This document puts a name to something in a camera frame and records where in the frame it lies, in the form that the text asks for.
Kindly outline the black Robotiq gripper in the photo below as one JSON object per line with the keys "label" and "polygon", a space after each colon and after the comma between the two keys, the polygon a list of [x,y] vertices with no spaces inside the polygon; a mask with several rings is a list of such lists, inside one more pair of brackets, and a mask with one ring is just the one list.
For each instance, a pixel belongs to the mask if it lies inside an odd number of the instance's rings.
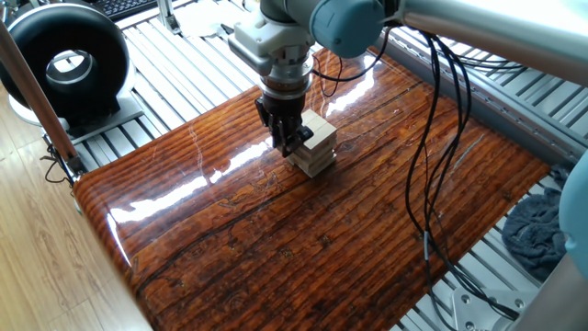
{"label": "black Robotiq gripper", "polygon": [[301,126],[305,96],[279,99],[263,94],[254,104],[263,125],[271,132],[274,147],[283,157],[289,156],[314,135],[309,127]]}

